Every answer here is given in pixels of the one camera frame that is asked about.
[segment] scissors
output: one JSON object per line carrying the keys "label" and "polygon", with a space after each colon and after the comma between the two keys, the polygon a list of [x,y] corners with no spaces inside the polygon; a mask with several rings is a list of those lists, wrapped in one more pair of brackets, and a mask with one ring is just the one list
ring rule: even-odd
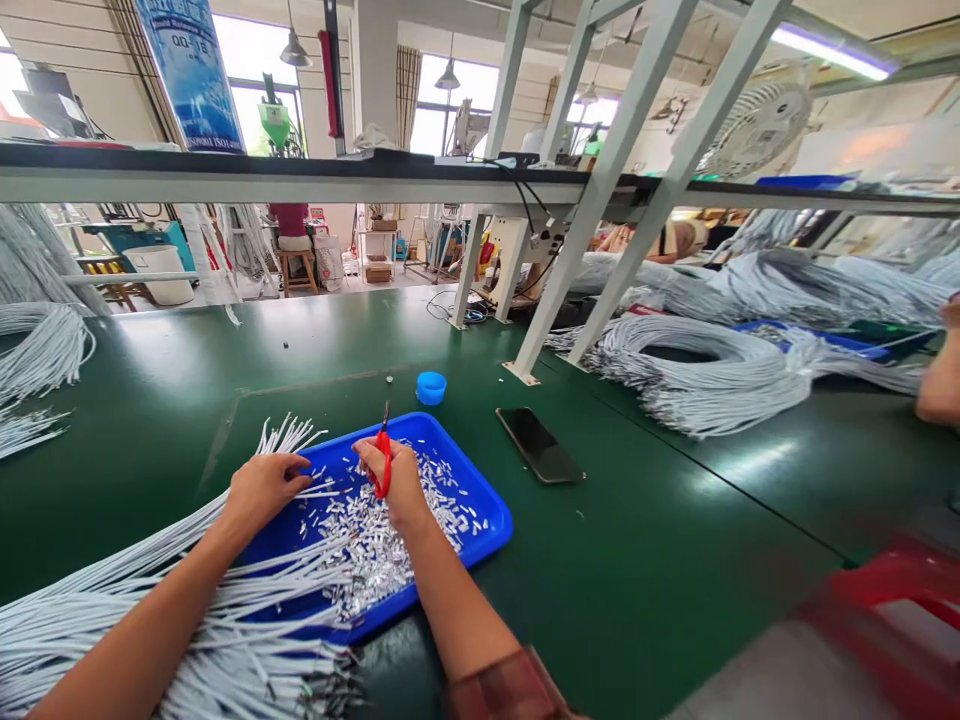
{"label": "scissors", "polygon": [[377,498],[383,500],[390,491],[390,436],[387,435],[387,420],[390,417],[390,401],[387,400],[383,408],[383,425],[380,426],[380,432],[377,433],[377,450],[383,453],[383,479],[378,480],[376,473],[370,473],[370,479],[376,487]]}

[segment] workbench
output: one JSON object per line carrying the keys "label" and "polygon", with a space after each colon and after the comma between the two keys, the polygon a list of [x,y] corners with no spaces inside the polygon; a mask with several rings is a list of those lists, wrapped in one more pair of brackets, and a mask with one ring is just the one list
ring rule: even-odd
{"label": "workbench", "polygon": [[[457,331],[427,313],[435,292],[246,303],[235,306],[239,328],[220,307],[91,320],[98,347],[81,382],[37,401],[72,409],[69,431],[0,465],[0,543],[10,549],[0,602],[222,492],[267,415],[310,416],[332,438],[377,422],[389,397],[394,416],[431,412],[510,508],[512,539],[473,576],[572,706],[598,718],[656,718],[849,560],[824,531],[848,510],[825,499],[826,486],[864,506],[891,505],[880,496],[901,503],[897,483],[912,483],[911,496],[931,494],[941,476],[928,475],[956,467],[938,429],[859,391],[842,403],[815,395],[812,410],[760,426],[752,440],[691,447],[648,421],[629,391],[549,352],[537,366],[542,385],[524,386],[500,365],[524,329],[489,320]],[[449,380],[436,408],[414,398],[414,378],[427,369]],[[522,405],[585,482],[544,486],[524,467],[494,413]],[[834,442],[838,423],[855,426]],[[850,442],[877,427],[882,442]],[[788,442],[796,452],[774,457]],[[808,443],[842,458],[832,483],[805,469],[826,465]],[[756,489],[762,481],[781,488],[779,500]],[[822,503],[823,524],[805,520],[796,499],[805,487]],[[858,541],[865,553],[879,549],[871,538]],[[443,676],[419,608],[358,651],[372,702],[361,716],[439,715]]]}

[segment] blue tray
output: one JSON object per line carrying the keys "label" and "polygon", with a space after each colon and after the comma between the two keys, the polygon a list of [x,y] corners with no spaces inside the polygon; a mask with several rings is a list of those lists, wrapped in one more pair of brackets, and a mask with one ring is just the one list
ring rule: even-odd
{"label": "blue tray", "polygon": [[[737,332],[749,332],[755,328],[760,327],[761,325],[772,325],[773,327],[780,328],[781,330],[786,330],[790,325],[786,323],[779,322],[777,320],[757,320],[752,323],[744,323],[743,325],[735,325],[731,330],[736,330]],[[842,347],[846,350],[851,350],[862,358],[867,360],[873,360],[873,362],[886,362],[890,359],[890,351],[886,348],[877,347],[876,345],[870,345],[868,343],[862,343],[859,340],[851,340],[850,338],[845,338],[840,335],[831,335],[830,333],[818,332],[817,330],[810,330],[809,328],[801,328],[801,330],[806,330],[807,332],[812,332],[817,337],[822,337],[831,345],[836,345],[837,347]],[[790,347],[790,343],[781,342],[777,343],[783,352],[786,352]]]}
{"label": "blue tray", "polygon": [[[329,478],[332,475],[338,480],[342,478],[343,481],[338,482],[337,489],[350,485],[357,486],[361,484],[361,481],[347,472],[348,467],[353,467],[357,463],[357,456],[350,448],[360,438],[376,435],[379,429],[379,425],[371,425],[350,435],[344,435],[328,440],[321,445],[315,445],[303,450],[300,454],[313,463],[313,468],[309,472],[320,470],[326,465],[325,477]],[[471,524],[470,529],[460,534],[459,539],[462,544],[460,559],[464,565],[467,567],[476,565],[507,544],[510,536],[513,535],[513,519],[510,517],[510,511],[476,466],[457,447],[453,438],[447,434],[447,431],[432,415],[415,412],[391,418],[388,430],[394,440],[410,440],[414,450],[418,453],[434,453],[433,457],[438,462],[446,460],[450,463],[451,474],[456,478],[458,486],[450,488],[449,491],[444,491],[441,486],[438,491],[458,493],[456,497],[460,499],[458,491],[466,490],[470,507],[477,513],[477,520],[481,524],[484,520],[487,520],[488,529],[478,531],[474,535]],[[300,505],[304,503],[306,503],[306,509],[301,509]],[[306,545],[300,537],[300,523],[308,519],[312,510],[317,512],[307,522],[307,542],[319,541],[321,537],[316,529],[312,528],[312,522],[315,518],[319,517],[322,521],[327,517],[326,508],[329,503],[330,498],[291,502],[247,546],[240,556],[241,563],[255,563],[292,552],[295,547],[305,547]],[[312,627],[304,628],[294,633],[294,636],[300,638],[322,637],[331,642],[353,644],[402,613],[417,602],[417,599],[417,588],[411,581],[400,592],[375,603],[360,617],[355,618],[352,630],[330,630],[328,628]],[[251,619],[260,622],[274,622],[279,619],[296,620],[305,618],[324,607],[329,607],[329,605],[330,601],[318,591],[284,602],[279,612],[275,608],[270,608],[251,615]]]}
{"label": "blue tray", "polygon": [[762,177],[755,184],[802,190],[838,190],[845,182],[853,179],[855,178],[843,175],[774,175]]}

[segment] smartphone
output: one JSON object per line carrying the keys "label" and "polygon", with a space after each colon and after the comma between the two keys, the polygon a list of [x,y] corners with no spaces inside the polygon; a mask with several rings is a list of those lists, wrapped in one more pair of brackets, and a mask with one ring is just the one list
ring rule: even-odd
{"label": "smartphone", "polygon": [[543,483],[586,480],[587,474],[560,447],[530,408],[497,408],[497,417]]}

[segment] blue banner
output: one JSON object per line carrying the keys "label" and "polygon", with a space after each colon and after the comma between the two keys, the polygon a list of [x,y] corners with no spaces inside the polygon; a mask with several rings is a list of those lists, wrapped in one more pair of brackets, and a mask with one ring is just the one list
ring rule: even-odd
{"label": "blue banner", "polygon": [[136,0],[187,147],[243,154],[209,0]]}

